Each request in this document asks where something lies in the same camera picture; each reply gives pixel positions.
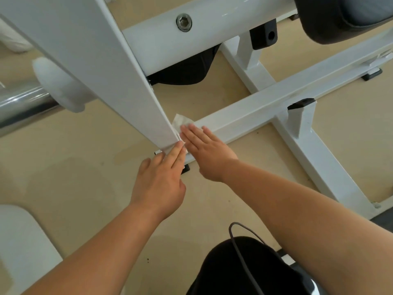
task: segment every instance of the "black cord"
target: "black cord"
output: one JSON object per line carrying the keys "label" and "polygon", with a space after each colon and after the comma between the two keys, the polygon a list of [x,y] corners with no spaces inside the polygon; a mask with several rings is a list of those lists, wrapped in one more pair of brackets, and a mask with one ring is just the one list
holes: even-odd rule
{"label": "black cord", "polygon": [[246,272],[248,278],[250,279],[251,283],[253,284],[253,286],[254,286],[255,290],[257,291],[258,295],[264,295],[262,290],[261,290],[261,288],[259,287],[257,281],[255,280],[255,278],[252,276],[251,272],[249,271],[249,269],[248,269],[248,267],[246,265],[246,262],[244,261],[244,258],[242,256],[242,254],[240,253],[239,248],[237,247],[235,239],[233,238],[233,234],[232,234],[232,227],[233,227],[233,225],[239,225],[239,226],[245,228],[246,230],[249,230],[251,233],[253,233],[255,236],[257,236],[258,239],[263,244],[265,244],[265,243],[263,242],[263,240],[253,230],[247,228],[245,225],[242,225],[241,223],[234,222],[234,223],[231,223],[231,225],[229,226],[229,236],[231,236],[232,244],[235,247],[235,251],[236,251],[236,253],[237,253],[237,255],[238,255],[239,259],[240,259],[240,263],[242,264],[244,271]]}

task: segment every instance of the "chrome bar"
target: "chrome bar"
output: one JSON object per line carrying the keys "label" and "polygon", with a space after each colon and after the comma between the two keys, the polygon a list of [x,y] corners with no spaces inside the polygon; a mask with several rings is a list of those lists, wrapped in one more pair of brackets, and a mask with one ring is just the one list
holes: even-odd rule
{"label": "chrome bar", "polygon": [[46,117],[62,107],[37,79],[0,90],[0,136]]}

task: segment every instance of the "forearm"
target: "forearm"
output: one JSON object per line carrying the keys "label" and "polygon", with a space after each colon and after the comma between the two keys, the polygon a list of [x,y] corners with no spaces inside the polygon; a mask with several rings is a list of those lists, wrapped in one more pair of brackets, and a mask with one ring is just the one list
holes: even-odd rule
{"label": "forearm", "polygon": [[392,235],[334,200],[239,161],[228,165],[224,183],[328,291],[353,291],[355,281],[392,270]]}
{"label": "forearm", "polygon": [[159,223],[148,210],[128,206],[24,294],[118,295]]}

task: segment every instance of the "black padded seat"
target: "black padded seat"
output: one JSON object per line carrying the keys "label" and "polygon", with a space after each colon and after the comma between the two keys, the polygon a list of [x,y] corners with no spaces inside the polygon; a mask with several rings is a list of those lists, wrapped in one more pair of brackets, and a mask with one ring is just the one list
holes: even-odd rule
{"label": "black padded seat", "polygon": [[343,41],[393,18],[393,0],[295,0],[306,34],[320,44]]}

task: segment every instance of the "left hand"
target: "left hand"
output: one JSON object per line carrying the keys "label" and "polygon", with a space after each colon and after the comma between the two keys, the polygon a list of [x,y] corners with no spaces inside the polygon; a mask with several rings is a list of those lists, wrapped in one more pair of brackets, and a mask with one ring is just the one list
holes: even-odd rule
{"label": "left hand", "polygon": [[177,142],[168,155],[159,153],[142,161],[132,190],[130,205],[147,209],[160,222],[183,203],[185,185],[180,179],[186,155],[183,144]]}

